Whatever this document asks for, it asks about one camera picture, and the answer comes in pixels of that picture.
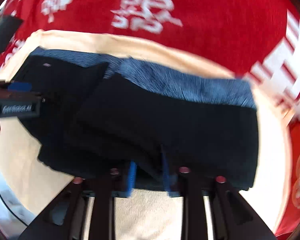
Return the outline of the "cream peach cloth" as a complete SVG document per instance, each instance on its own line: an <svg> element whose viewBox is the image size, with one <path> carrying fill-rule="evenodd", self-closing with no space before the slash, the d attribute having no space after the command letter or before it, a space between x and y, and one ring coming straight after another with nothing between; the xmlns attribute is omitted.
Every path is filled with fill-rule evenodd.
<svg viewBox="0 0 300 240"><path fill-rule="evenodd" d="M15 51L0 70L0 80L11 80L36 48L108 54L155 62L180 72L202 77L230 79L234 73L203 57L168 48L156 42L122 35L38 30ZM291 143L288 124L294 111L277 106L275 99L252 84L259 124L259 156L253 187L242 196L267 226L276 231L285 212L291 175ZM15 119L1 120L0 171L19 202L34 215L70 182L37 160L39 142ZM181 215L181 201L164 193L136 190L131 200L117 204L119 237L174 239Z"/></svg>

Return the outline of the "black pants with blue waistband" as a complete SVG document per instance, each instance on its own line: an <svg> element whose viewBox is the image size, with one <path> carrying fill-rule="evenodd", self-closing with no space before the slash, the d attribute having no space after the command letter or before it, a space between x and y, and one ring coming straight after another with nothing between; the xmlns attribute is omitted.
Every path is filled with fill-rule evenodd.
<svg viewBox="0 0 300 240"><path fill-rule="evenodd" d="M240 190L254 184L257 109L249 83L133 58L37 49L13 77L44 102L21 123L53 170L95 178L131 161L136 187L161 191L163 161Z"/></svg>

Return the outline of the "red floral patterned cushion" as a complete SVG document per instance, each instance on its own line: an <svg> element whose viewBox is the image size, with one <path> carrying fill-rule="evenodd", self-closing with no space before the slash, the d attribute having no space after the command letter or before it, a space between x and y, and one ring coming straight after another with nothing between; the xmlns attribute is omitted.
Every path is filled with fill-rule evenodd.
<svg viewBox="0 0 300 240"><path fill-rule="evenodd" d="M292 175L288 204L275 232L277 239L287 239L300 223L300 121L289 125L292 143Z"/></svg>

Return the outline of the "red blanket with white characters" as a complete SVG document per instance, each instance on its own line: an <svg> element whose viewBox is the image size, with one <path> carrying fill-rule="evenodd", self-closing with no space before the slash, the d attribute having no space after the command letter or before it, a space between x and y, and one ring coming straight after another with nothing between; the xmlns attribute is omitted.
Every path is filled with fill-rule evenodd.
<svg viewBox="0 0 300 240"><path fill-rule="evenodd" d="M23 25L0 71L39 29L131 36L220 64L300 120L300 13L290 0L7 0L4 14Z"/></svg>

